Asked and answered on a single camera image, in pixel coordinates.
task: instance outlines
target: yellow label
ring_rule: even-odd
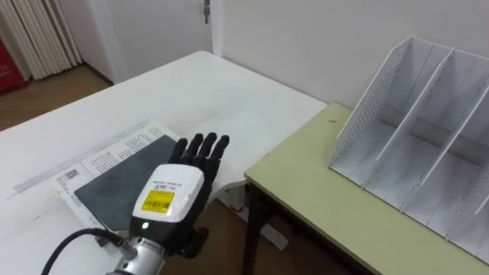
[[[174,196],[174,192],[151,190],[147,194],[141,210],[165,214]]]

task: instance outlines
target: door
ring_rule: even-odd
[[[121,80],[200,50],[212,52],[203,0],[100,0]]]

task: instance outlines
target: black table leg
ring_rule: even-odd
[[[250,207],[248,212],[248,225],[246,227],[246,240],[244,243],[242,275],[253,274],[254,260],[257,256],[258,241],[260,240],[260,231],[273,215],[271,203],[253,184],[250,185],[249,199]]]

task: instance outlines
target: black robotic fingers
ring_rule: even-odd
[[[229,136],[223,135],[217,140],[216,133],[210,133],[204,139],[203,134],[196,134],[186,148],[188,141],[181,138],[175,145],[169,163],[179,163],[198,167],[204,172],[206,183],[212,183],[217,175],[222,155],[229,144]]]

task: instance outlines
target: black cable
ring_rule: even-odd
[[[121,246],[124,243],[124,238],[110,232],[109,230],[101,229],[101,228],[87,228],[79,230],[70,236],[66,237],[61,243],[56,247],[54,252],[51,254],[49,260],[47,260],[46,265],[44,265],[43,272],[40,275],[48,275],[51,271],[51,267],[53,267],[54,261],[60,256],[61,251],[74,239],[83,235],[94,235],[100,238],[105,238],[111,243],[113,243],[116,247]]]

